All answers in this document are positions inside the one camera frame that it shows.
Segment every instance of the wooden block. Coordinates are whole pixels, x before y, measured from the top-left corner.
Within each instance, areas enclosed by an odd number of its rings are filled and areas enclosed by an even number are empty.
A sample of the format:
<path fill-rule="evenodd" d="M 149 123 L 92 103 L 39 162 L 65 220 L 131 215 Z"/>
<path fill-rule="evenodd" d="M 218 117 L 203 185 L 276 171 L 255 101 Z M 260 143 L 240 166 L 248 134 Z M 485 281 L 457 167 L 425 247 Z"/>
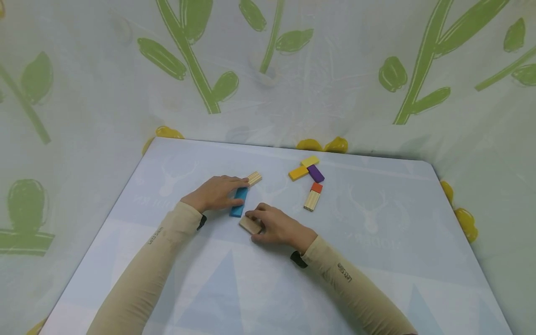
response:
<path fill-rule="evenodd" d="M 309 174 L 315 182 L 319 183 L 321 181 L 324 181 L 324 176 L 320 173 L 320 170 L 318 170 L 316 165 L 308 166 L 307 170 L 309 171 Z"/>
<path fill-rule="evenodd" d="M 311 212 L 314 211 L 316 204 L 318 203 L 318 199 L 320 199 L 320 193 L 310 191 L 307 200 L 305 200 L 305 205 L 303 208 Z"/>
<path fill-rule="evenodd" d="M 309 173 L 309 170 L 305 166 L 300 166 L 296 170 L 292 170 L 288 173 L 288 176 L 292 179 L 292 181 L 296 181 L 297 179 L 300 179 L 301 177 L 305 176 Z"/>
<path fill-rule="evenodd" d="M 258 183 L 259 181 L 262 180 L 262 176 L 260 175 L 259 172 L 255 171 L 253 172 L 252 174 L 250 174 L 248 176 L 249 178 L 249 187 L 252 187 L 253 185 L 255 185 L 256 183 Z"/>
<path fill-rule="evenodd" d="M 235 199 L 243 199 L 245 203 L 246 195 L 248 195 L 248 188 L 240 187 L 239 189 L 236 190 Z M 231 212 L 229 213 L 229 215 L 232 217 L 239 218 L 242 216 L 243 211 L 244 211 L 244 205 L 234 206 L 234 207 L 231 207 Z"/>
<path fill-rule="evenodd" d="M 258 224 L 256 221 L 251 220 L 248 217 L 243 217 L 238 224 L 240 225 L 240 227 L 247 230 L 250 234 L 258 234 L 261 230 L 263 230 L 260 224 Z"/>
<path fill-rule="evenodd" d="M 311 156 L 302 160 L 302 165 L 305 167 L 310 167 L 311 165 L 320 163 L 320 159 L 317 156 Z"/>
<path fill-rule="evenodd" d="M 317 192 L 317 193 L 322 193 L 322 185 L 320 185 L 319 183 L 313 183 L 312 186 L 311 186 L 311 191 L 314 191 L 314 192 Z"/>

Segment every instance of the purple wooden block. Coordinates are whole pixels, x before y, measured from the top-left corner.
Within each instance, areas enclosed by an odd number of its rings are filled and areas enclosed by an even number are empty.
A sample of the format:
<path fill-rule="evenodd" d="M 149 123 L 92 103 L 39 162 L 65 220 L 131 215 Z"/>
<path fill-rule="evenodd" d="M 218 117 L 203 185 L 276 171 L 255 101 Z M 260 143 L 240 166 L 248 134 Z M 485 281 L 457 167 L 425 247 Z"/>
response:
<path fill-rule="evenodd" d="M 309 174 L 315 182 L 319 183 L 324 180 L 324 176 L 320 173 L 316 165 L 307 167 L 307 170 L 309 170 Z"/>

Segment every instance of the person's left hand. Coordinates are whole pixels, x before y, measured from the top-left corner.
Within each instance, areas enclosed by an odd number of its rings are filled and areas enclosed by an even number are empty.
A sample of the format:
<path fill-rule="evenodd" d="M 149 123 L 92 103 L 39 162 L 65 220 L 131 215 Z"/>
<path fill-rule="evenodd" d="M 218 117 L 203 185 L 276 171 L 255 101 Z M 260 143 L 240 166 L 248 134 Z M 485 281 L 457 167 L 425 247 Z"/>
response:
<path fill-rule="evenodd" d="M 241 206 L 242 199 L 231 199 L 229 193 L 240 187 L 249 187 L 247 178 L 212 177 L 197 190 L 181 199 L 181 202 L 192 206 L 199 213 L 207 210 L 222 210 L 224 208 Z"/>

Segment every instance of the yellow wooden block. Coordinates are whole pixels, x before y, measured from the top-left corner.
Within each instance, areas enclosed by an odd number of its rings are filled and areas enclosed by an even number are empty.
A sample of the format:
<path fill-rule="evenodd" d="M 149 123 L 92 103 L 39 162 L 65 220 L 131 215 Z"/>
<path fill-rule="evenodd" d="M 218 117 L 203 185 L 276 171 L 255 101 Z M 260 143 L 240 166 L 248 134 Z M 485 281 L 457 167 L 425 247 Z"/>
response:
<path fill-rule="evenodd" d="M 242 219 L 240 219 L 240 222 L 238 224 L 240 225 L 240 227 L 247 230 L 250 234 L 258 234 L 260 233 L 261 230 L 263 230 L 260 224 L 251 220 L 248 217 L 242 217 Z"/>
<path fill-rule="evenodd" d="M 253 172 L 252 174 L 250 174 L 248 176 L 249 178 L 249 187 L 252 187 L 253 185 L 255 185 L 256 183 L 258 183 L 259 181 L 261 181 L 261 179 L 263 178 L 259 172 L 255 171 Z"/>
<path fill-rule="evenodd" d="M 301 177 L 305 176 L 309 173 L 309 170 L 305 166 L 300 166 L 296 170 L 292 170 L 288 173 L 288 176 L 292 179 L 292 181 L 295 181 L 296 179 L 300 179 Z"/>
<path fill-rule="evenodd" d="M 318 163 L 320 163 L 320 159 L 318 159 L 317 156 L 311 156 L 307 159 L 302 160 L 302 165 L 306 168 Z"/>
<path fill-rule="evenodd" d="M 319 199 L 320 193 L 310 191 L 307 200 L 305 200 L 305 205 L 303 206 L 303 208 L 311 212 L 314 211 Z"/>

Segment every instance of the arm sleeve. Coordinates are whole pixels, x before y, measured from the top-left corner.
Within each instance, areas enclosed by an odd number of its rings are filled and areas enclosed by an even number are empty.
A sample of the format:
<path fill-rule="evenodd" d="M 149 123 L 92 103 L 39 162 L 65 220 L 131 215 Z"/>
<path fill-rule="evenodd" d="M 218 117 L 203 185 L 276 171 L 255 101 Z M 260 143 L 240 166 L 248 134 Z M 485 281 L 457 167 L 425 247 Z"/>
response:
<path fill-rule="evenodd" d="M 417 334 L 395 304 L 322 237 L 316 237 L 302 259 L 342 297 L 368 334 Z"/>
<path fill-rule="evenodd" d="M 202 215 L 178 203 L 134 256 L 97 311 L 89 335 L 141 334 L 158 302 L 175 258 Z"/>

